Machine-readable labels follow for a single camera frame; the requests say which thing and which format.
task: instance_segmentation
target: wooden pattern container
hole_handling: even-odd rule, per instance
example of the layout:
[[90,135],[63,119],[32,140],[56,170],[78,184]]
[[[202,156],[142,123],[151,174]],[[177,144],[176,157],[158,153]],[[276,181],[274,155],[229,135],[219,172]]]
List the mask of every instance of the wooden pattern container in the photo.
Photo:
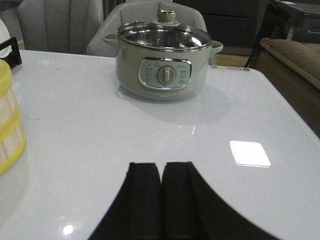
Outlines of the wooden pattern container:
[[11,69],[0,59],[0,175],[18,160],[25,146],[25,128],[12,90]]

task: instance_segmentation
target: white table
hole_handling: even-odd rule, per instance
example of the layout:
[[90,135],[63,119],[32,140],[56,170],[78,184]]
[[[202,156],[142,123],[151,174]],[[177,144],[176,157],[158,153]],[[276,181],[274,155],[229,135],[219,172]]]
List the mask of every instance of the white table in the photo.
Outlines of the white table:
[[[267,232],[320,239],[320,141],[258,71],[210,68],[198,95],[166,102],[119,88],[112,58],[21,57],[12,73],[27,147],[0,176],[1,240],[85,240],[129,162],[162,174],[187,161]],[[271,166],[236,164],[230,141],[260,143]]]

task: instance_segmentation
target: sofa armrest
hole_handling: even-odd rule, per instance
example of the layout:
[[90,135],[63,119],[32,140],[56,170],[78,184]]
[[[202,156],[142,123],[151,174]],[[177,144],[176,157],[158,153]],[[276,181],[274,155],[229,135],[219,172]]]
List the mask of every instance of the sofa armrest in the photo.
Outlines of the sofa armrest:
[[284,39],[264,38],[260,43],[269,54],[320,91],[320,54],[316,50]]

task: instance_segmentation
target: yellow lid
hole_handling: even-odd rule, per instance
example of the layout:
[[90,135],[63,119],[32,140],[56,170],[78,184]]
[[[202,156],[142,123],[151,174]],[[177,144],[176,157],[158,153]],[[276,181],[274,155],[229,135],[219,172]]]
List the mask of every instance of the yellow lid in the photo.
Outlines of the yellow lid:
[[10,66],[0,59],[0,99],[2,99],[10,90],[12,76]]

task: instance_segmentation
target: chair backrest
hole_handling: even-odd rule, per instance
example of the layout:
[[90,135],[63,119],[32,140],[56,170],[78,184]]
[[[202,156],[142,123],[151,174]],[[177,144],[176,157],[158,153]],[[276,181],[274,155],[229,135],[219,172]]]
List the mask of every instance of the chair backrest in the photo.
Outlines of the chair backrest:
[[134,21],[150,22],[157,18],[158,8],[173,9],[175,19],[181,23],[207,31],[203,16],[197,10],[164,0],[132,1],[116,6],[108,15],[99,31],[87,48],[87,54],[102,57],[115,57],[115,50],[103,42],[105,34],[115,34],[119,26]]
[[18,19],[25,49],[85,54],[103,23],[103,0],[24,0]]

